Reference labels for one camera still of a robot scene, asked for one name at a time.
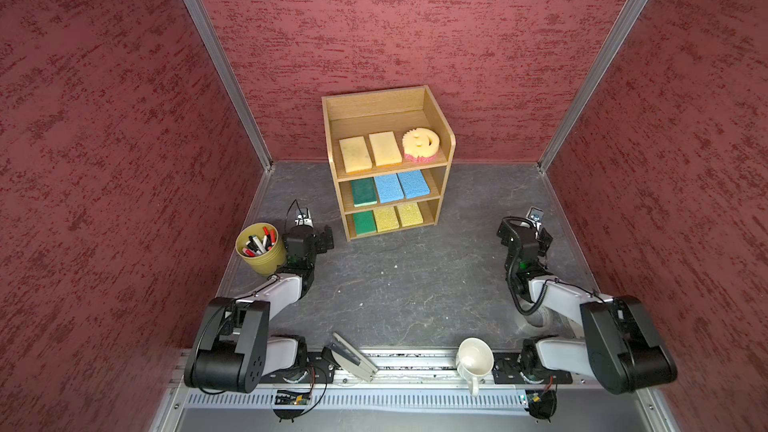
white mug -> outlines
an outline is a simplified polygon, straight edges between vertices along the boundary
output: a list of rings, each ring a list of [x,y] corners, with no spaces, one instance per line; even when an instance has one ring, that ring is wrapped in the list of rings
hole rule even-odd
[[[493,352],[485,342],[478,338],[468,338],[458,346],[456,371],[469,384],[469,393],[473,397],[480,394],[480,379],[493,369]]]

green sponge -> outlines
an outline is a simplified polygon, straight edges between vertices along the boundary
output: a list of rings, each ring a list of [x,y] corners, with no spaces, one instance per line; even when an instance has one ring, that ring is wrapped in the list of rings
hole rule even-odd
[[[359,178],[350,182],[355,207],[373,206],[379,203],[373,178]]]
[[[352,214],[352,220],[355,221],[355,234],[365,235],[376,232],[376,221],[373,220],[373,211],[366,210]]]

mug handle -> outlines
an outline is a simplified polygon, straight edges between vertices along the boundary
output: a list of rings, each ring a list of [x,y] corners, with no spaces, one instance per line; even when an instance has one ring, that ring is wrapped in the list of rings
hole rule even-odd
[[[469,393],[473,397],[480,395],[480,384],[478,383],[478,378],[475,376],[472,376],[472,380],[469,382]]]

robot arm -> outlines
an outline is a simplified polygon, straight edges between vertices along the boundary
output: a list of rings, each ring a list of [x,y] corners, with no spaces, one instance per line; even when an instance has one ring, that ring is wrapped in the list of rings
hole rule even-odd
[[[269,337],[270,320],[312,285],[317,254],[333,248],[330,227],[315,234],[309,211],[302,208],[298,216],[283,239],[287,259],[276,274],[243,297],[217,297],[208,303],[184,367],[187,387],[249,393],[264,374],[306,366],[303,338]]]
[[[552,370],[568,370],[595,377],[613,394],[675,380],[677,367],[639,300],[589,292],[546,271],[552,236],[541,214],[532,208],[526,218],[506,217],[499,226],[497,235],[508,246],[509,290],[521,313],[550,308],[580,324],[584,338],[527,339],[519,362],[524,377],[538,382]],[[533,307],[523,309],[518,295]]]
[[[301,276],[275,274],[247,297],[210,301],[184,368],[187,387],[248,393],[262,375],[291,367],[299,341],[270,338],[269,324],[301,290]]]

aluminum frame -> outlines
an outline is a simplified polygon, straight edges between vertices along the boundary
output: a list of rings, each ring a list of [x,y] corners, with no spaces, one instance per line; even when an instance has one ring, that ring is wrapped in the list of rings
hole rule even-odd
[[[266,143],[256,124],[254,114],[248,106],[248,101],[243,94],[243,90],[240,88],[235,72],[232,70],[232,65],[229,59],[226,58],[224,48],[216,34],[214,24],[210,22],[210,17],[205,10],[203,1],[184,0],[184,4],[187,6],[187,10],[192,16],[192,21],[197,27],[197,32],[200,34],[200,38],[210,54],[211,61],[216,66],[216,72],[219,73],[219,77],[221,77],[221,81],[224,83],[224,88],[230,96],[240,121],[243,123],[243,128],[261,161],[262,167],[265,171],[272,169],[272,156],[266,148]]]
[[[550,165],[552,165],[552,161],[565,143],[565,139],[568,138],[568,134],[573,129],[590,97],[592,97],[592,93],[598,88],[603,75],[608,70],[610,63],[613,62],[614,57],[616,57],[621,48],[621,44],[624,43],[627,35],[629,35],[629,31],[632,30],[632,26],[638,20],[640,13],[647,3],[648,0],[627,0],[624,3],[621,12],[619,12],[613,27],[611,27],[608,33],[608,37],[606,37],[600,52],[598,52],[598,56],[595,57],[592,67],[587,72],[587,76],[581,83],[578,92],[576,92],[576,97],[574,97],[571,105],[565,112],[560,125],[547,145],[547,149],[544,150],[542,158],[538,161],[538,166],[543,172],[546,172]]]

